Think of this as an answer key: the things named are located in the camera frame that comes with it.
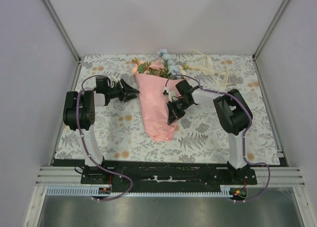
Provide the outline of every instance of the wire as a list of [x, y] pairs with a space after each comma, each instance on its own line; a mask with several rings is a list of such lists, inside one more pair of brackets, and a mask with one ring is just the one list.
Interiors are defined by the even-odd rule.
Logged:
[[111, 86], [111, 80], [110, 80], [110, 78], [108, 78], [107, 76], [104, 76], [104, 75], [92, 75], [92, 76], [90, 76], [90, 77], [87, 77], [87, 78], [81, 83], [81, 89], [82, 89], [82, 90], [85, 90], [85, 88], [84, 88], [84, 83], [85, 83], [87, 80], [89, 80], [90, 78], [92, 78], [92, 77], [105, 77], [105, 78], [107, 78], [108, 86], [109, 86], [109, 87]]
[[248, 125], [248, 127], [247, 127], [247, 128], [243, 131], [243, 133], [242, 133], [242, 150], [243, 150], [242, 152], [243, 152], [243, 160], [244, 160], [247, 164], [249, 164], [249, 165], [251, 165], [251, 166], [257, 166], [257, 165], [264, 165], [264, 166], [266, 166], [266, 167], [267, 167], [267, 171], [268, 171], [268, 177], [267, 177], [267, 182], [266, 182], [265, 187], [263, 188], [263, 190], [262, 190], [258, 195], [254, 196], [254, 197], [252, 197], [252, 198], [250, 198], [250, 199], [248, 199], [248, 200], [236, 201], [236, 202], [238, 202], [238, 203], [245, 203], [245, 202], [249, 202], [249, 201], [258, 199], [260, 196], [262, 196], [262, 195], [266, 192], [266, 190], [267, 190], [267, 188], [268, 188], [268, 185], [269, 185], [269, 182], [270, 182], [270, 179], [271, 179], [271, 170], [270, 170], [270, 168], [269, 168], [269, 165], [266, 164], [266, 163], [264, 163], [264, 162], [260, 162], [260, 163], [250, 163], [250, 162], [246, 159], [246, 133], [247, 133], [247, 131], [250, 129], [251, 125], [252, 125], [252, 117], [250, 116], [250, 114], [249, 114], [249, 112], [247, 111], [246, 107], [245, 107], [245, 106], [241, 103], [241, 101], [239, 101], [235, 96], [233, 96], [233, 95], [231, 95], [231, 94], [229, 94], [229, 93], [227, 93], [227, 92], [221, 92], [221, 91], [215, 91], [215, 90], [211, 90], [211, 89], [205, 89], [205, 88], [202, 87], [202, 85], [200, 84], [200, 82], [199, 82], [197, 79], [195, 79], [195, 78], [193, 78], [193, 77], [191, 77], [191, 76], [188, 76], [188, 75], [176, 74], [176, 75], [170, 76], [170, 77], [167, 79], [166, 83], [165, 83], [165, 87], [167, 87], [167, 83], [169, 82], [169, 80], [172, 79], [173, 77], [176, 77], [176, 76], [188, 77], [188, 78], [194, 80], [195, 82], [198, 83], [199, 88], [200, 88], [201, 90], [203, 90], [203, 91], [229, 96], [229, 97], [232, 98], [234, 101], [236, 101], [236, 102], [238, 103], [238, 105], [241, 107], [241, 109], [245, 112], [245, 114], [247, 115], [247, 117], [248, 117], [248, 119], [249, 119], [249, 125]]
[[172, 101], [176, 102], [177, 100], [178, 100], [178, 98], [176, 96], [172, 96]]
[[79, 173], [80, 175], [82, 175], [82, 174], [83, 174], [83, 172], [78, 171], [76, 168], [80, 168], [82, 171], [83, 171], [84, 169], [83, 169], [82, 167], [80, 167], [80, 166], [76, 166], [76, 167], [74, 167], [75, 172], [77, 172], [77, 173]]
[[126, 175], [124, 175], [124, 174], [117, 173], [117, 172], [114, 172], [114, 171], [110, 171], [110, 170], [107, 170], [107, 169], [105, 169], [104, 167], [100, 166], [100, 165], [92, 158], [91, 154], [88, 152], [88, 149], [87, 149], [87, 146], [86, 146], [86, 143], [85, 143], [85, 139], [84, 139], [84, 133], [83, 133], [83, 131], [81, 130], [81, 128], [80, 128], [80, 123], [79, 123], [79, 102], [80, 102], [80, 96], [81, 96], [81, 94], [85, 91], [85, 89], [84, 89], [84, 83], [85, 83], [88, 79], [90, 79], [90, 78], [92, 78], [92, 77], [98, 77], [98, 76], [106, 77], [106, 76], [103, 76], [103, 75], [90, 76], [90, 77], [86, 78], [86, 79], [82, 82], [82, 84], [81, 84], [81, 87], [83, 88], [83, 90], [81, 90], [81, 91], [78, 93], [77, 101], [76, 101], [76, 123], [77, 123], [77, 128], [78, 128], [79, 133], [80, 133], [80, 136], [81, 136], [81, 141], [83, 142], [83, 147], [84, 147], [85, 153], [86, 153], [86, 155], [88, 156], [88, 158], [93, 162], [93, 164], [95, 164], [97, 167], [99, 167], [101, 170], [103, 170], [103, 171], [105, 171], [105, 172], [108, 172], [108, 173], [113, 174], [113, 175], [117, 175], [117, 176], [119, 176], [119, 177], [124, 177], [125, 179], [128, 179], [128, 180], [130, 181], [130, 186], [129, 186], [129, 188], [128, 188], [126, 191], [124, 191], [124, 192], [122, 192], [121, 194], [119, 194], [119, 195], [116, 195], [116, 196], [113, 196], [113, 197], [110, 197], [110, 198], [107, 198], [107, 199], [99, 199], [99, 198], [93, 197], [93, 199], [94, 199], [94, 200], [97, 200], [97, 201], [111, 201], [111, 200], [118, 199], [118, 198], [124, 196], [126, 193], [128, 193], [128, 192], [132, 189], [132, 187], [133, 187], [133, 181], [132, 181], [132, 179], [131, 179], [130, 177], [128, 177], [128, 176], [126, 176]]
[[112, 175], [110, 175], [110, 177], [109, 177], [109, 187], [112, 189], [111, 177], [112, 177]]
[[246, 189], [246, 186], [247, 186], [247, 179], [245, 178], [244, 181], [243, 181], [243, 188], [242, 190], [245, 190]]
[[246, 199], [248, 197], [248, 189], [247, 188], [245, 188], [245, 192], [246, 192], [246, 196], [242, 196], [242, 195], [239, 195], [239, 194], [237, 194], [237, 196]]

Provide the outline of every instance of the pink flower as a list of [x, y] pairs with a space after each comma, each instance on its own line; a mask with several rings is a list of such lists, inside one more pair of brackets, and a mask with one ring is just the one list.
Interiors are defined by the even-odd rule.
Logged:
[[164, 64], [162, 63], [162, 60], [159, 58], [155, 60], [154, 62], [152, 62], [149, 67], [152, 69], [160, 70], [160, 69], [164, 69]]
[[140, 64], [145, 63], [145, 61], [137, 61], [137, 65], [139, 66]]
[[138, 69], [139, 69], [139, 65], [138, 65], [138, 63], [134, 66], [134, 68], [132, 69], [132, 74], [133, 75], [135, 75], [135, 74], [137, 74], [137, 73], [139, 73], [139, 71], [138, 71]]

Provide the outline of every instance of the pink wrapping paper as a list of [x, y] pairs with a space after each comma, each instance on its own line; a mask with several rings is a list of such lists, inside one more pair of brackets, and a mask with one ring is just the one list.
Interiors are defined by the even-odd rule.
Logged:
[[[142, 117], [146, 133], [155, 141], [170, 141], [173, 139], [177, 123], [167, 124], [168, 109], [166, 103], [168, 97], [163, 95], [166, 78], [135, 74], [139, 99], [142, 109]], [[181, 80], [170, 80], [167, 87], [177, 92], [175, 85]]]

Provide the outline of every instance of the blue flower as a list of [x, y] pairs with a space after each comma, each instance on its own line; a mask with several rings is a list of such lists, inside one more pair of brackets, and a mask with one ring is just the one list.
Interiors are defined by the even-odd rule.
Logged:
[[162, 58], [163, 58], [164, 61], [168, 61], [168, 60], [172, 59], [170, 54], [163, 54]]
[[167, 61], [167, 65], [168, 65], [168, 66], [170, 66], [170, 65], [176, 65], [176, 63], [175, 63], [174, 60], [171, 60], [171, 59], [170, 59], [170, 60]]
[[179, 67], [177, 65], [168, 66], [168, 71], [172, 73], [173, 75], [180, 74]]
[[158, 51], [158, 56], [159, 56], [159, 57], [162, 57], [163, 54], [167, 54], [167, 50], [166, 50], [166, 49], [160, 49], [160, 50]]

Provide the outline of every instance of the bouquet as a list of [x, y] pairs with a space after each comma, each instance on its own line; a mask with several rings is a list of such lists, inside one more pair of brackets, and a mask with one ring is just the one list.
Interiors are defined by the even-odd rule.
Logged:
[[[183, 74], [186, 72], [180, 65], [177, 65], [167, 50], [158, 52], [160, 57], [154, 62], [138, 61], [134, 59], [135, 67], [132, 73], [136, 76], [139, 99], [142, 109], [142, 117], [146, 133], [155, 141], [169, 141], [173, 139], [177, 123], [167, 124], [168, 109], [166, 103], [168, 97], [163, 95], [165, 83], [171, 75]], [[182, 79], [181, 76], [174, 77], [168, 83], [169, 90], [176, 91], [175, 85]]]

